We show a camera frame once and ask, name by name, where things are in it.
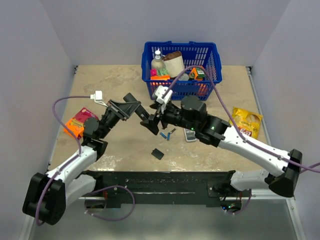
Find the black remote control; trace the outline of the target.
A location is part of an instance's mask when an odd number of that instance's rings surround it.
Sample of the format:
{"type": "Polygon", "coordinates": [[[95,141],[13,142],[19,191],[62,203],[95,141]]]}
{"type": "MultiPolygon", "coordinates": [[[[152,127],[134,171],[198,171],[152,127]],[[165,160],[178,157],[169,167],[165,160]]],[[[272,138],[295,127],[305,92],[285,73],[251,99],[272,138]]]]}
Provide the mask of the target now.
{"type": "Polygon", "coordinates": [[[127,93],[124,97],[123,100],[126,103],[132,103],[134,112],[136,115],[142,120],[146,121],[149,119],[150,114],[146,111],[146,109],[141,105],[141,102],[139,102],[130,92],[127,93]]]}

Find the black remote battery cover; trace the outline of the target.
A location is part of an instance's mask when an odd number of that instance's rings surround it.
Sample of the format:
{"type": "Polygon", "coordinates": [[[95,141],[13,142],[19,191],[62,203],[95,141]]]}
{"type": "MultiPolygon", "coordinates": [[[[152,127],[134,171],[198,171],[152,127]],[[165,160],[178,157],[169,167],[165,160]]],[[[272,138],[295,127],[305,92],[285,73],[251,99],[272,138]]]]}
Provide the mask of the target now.
{"type": "Polygon", "coordinates": [[[159,149],[155,148],[152,150],[151,155],[157,158],[158,160],[161,160],[165,154],[161,152],[159,149]]]}

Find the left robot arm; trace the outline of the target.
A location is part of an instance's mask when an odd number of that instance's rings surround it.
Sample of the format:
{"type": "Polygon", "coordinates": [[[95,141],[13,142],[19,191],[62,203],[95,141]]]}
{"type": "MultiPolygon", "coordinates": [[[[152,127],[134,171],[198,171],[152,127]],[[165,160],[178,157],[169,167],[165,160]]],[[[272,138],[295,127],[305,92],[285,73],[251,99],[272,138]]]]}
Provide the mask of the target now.
{"type": "Polygon", "coordinates": [[[136,99],[125,102],[109,100],[101,118],[90,116],[83,123],[82,140],[75,138],[78,150],[62,164],[46,173],[36,173],[30,179],[22,206],[24,214],[34,218],[37,226],[55,225],[68,205],[86,194],[99,196],[104,184],[82,171],[95,163],[106,151],[104,138],[119,122],[128,120],[141,107],[136,99]]]}

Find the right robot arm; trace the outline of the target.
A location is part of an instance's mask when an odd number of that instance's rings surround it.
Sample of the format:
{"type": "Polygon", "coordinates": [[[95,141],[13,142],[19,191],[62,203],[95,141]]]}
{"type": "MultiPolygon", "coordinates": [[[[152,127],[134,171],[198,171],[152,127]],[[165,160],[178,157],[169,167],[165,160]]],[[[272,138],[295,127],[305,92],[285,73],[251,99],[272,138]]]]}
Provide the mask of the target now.
{"type": "Polygon", "coordinates": [[[148,114],[141,106],[136,113],[141,119],[140,124],[154,135],[159,132],[159,123],[163,128],[174,125],[188,129],[195,132],[201,143],[231,151],[262,167],[260,171],[232,171],[222,185],[227,196],[233,197],[239,191],[259,187],[268,188],[285,198],[294,196],[303,156],[299,150],[280,150],[250,136],[241,137],[233,125],[208,114],[206,104],[196,96],[184,97],[180,107],[169,101],[165,109],[158,102],[154,102],[151,108],[156,110],[155,114],[148,114]]]}

